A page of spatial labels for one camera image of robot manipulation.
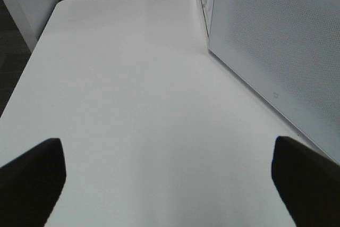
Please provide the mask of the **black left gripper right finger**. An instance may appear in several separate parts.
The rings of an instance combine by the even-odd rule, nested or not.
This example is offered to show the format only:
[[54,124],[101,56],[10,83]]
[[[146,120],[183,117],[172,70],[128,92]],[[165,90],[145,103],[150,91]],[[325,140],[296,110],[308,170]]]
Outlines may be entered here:
[[339,226],[339,165],[290,137],[275,140],[271,178],[296,226]]

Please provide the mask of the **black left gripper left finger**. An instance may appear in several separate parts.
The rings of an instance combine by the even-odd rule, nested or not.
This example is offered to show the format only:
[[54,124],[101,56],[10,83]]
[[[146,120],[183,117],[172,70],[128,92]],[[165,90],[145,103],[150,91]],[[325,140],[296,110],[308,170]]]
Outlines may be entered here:
[[66,181],[62,142],[47,139],[1,167],[1,226],[44,226]]

